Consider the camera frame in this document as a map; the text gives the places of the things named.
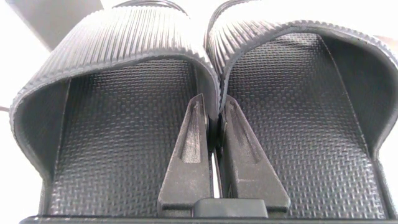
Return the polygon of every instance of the black rubber strap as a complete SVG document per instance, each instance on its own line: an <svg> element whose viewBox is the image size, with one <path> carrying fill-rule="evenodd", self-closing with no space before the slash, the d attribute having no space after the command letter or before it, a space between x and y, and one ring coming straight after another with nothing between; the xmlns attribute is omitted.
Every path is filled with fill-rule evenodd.
<svg viewBox="0 0 398 224"><path fill-rule="evenodd" d="M14 137L44 179L51 175L43 168L26 136L22 118L28 112L23 108L32 96L55 83L147 60L177 58L191 62L198 70L198 93L204 96L209 118L212 121L218 119L219 78L201 43L191 41L189 26L189 17L177 9L134 6L92 13L70 31L18 93L10 108ZM51 95L41 97L47 101L59 101Z"/></svg>

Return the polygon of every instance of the ribbed strap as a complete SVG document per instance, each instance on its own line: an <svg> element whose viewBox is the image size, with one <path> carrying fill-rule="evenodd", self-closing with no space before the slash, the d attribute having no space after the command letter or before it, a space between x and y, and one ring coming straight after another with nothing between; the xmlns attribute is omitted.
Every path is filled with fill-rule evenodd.
<svg viewBox="0 0 398 224"><path fill-rule="evenodd" d="M92 13L70 31L18 93L11 106L11 126L21 100L38 89L156 57L189 60L202 71L198 73L199 91L210 118L216 120L220 82L205 49L191 41L189 30L188 16L170 7L119 7Z"/></svg>
<svg viewBox="0 0 398 224"><path fill-rule="evenodd" d="M10 109L14 137L46 182L51 179L57 156L54 149L59 147L60 123L71 78L147 60L186 60L196 68L198 93L203 94L210 121L217 121L219 77L202 43L192 42L191 28L189 17L178 9L134 6L95 12L70 31L14 98ZM36 109L43 100L50 102L45 104L48 108ZM47 119L34 121L38 117ZM43 135L51 142L43 141Z"/></svg>
<svg viewBox="0 0 398 224"><path fill-rule="evenodd" d="M206 50L221 78L221 108L225 105L229 74L234 63L246 52L294 32L327 35L369 49L384 57L389 66L397 71L395 78L398 79L397 59L377 38L326 22L294 20L292 16L285 16L288 20L293 19L290 21L283 17L278 22L270 21L266 13L269 10L264 1L241 0L233 1L233 5L228 5L226 9L216 10L218 15L213 15L215 21L209 26Z"/></svg>

